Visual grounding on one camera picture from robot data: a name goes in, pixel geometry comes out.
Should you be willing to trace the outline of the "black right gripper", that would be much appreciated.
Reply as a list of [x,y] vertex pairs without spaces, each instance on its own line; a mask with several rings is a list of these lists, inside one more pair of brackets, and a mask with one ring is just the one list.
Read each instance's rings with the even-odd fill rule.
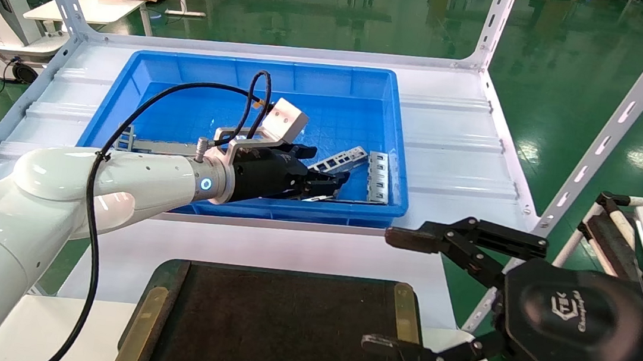
[[[443,254],[483,287],[503,289],[508,337],[494,331],[438,352],[363,335],[361,346],[371,354],[396,361],[643,361],[639,284],[539,260],[547,256],[543,237],[470,217],[453,224],[425,221],[417,229],[390,227],[384,240],[398,249]],[[505,276],[487,250],[526,262]]]

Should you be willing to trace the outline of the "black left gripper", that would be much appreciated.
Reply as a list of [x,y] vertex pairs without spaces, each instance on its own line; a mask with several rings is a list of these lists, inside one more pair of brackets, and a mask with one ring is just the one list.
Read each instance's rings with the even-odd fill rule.
[[234,188],[229,203],[269,197],[303,200],[318,196],[334,197],[351,173],[320,172],[308,169],[301,160],[313,159],[317,147],[285,143],[276,149],[241,149],[234,156]]

